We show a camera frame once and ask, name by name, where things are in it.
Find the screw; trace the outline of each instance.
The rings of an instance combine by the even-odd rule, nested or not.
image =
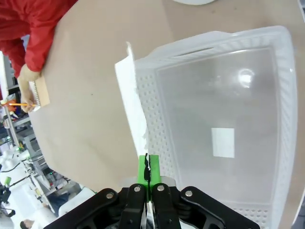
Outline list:
[[[140,188],[139,186],[137,186],[137,187],[134,188],[134,191],[135,191],[135,192],[139,192],[140,190],[141,190],[141,188]]]
[[[160,192],[164,191],[164,186],[163,185],[159,185],[157,187],[157,190],[160,191]]]
[[[191,196],[193,195],[193,193],[192,193],[192,191],[186,191],[186,192],[185,192],[185,195],[186,195],[187,197],[191,197]]]
[[[112,197],[113,197],[113,193],[111,193],[111,192],[106,195],[107,199],[111,199]]]

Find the white plastic bin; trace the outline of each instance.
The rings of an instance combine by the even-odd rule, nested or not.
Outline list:
[[[157,48],[135,69],[162,175],[278,228],[297,131],[289,31],[200,34]]]

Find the pencil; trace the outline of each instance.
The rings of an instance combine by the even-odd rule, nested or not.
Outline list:
[[[9,104],[11,106],[28,106],[28,104]]]

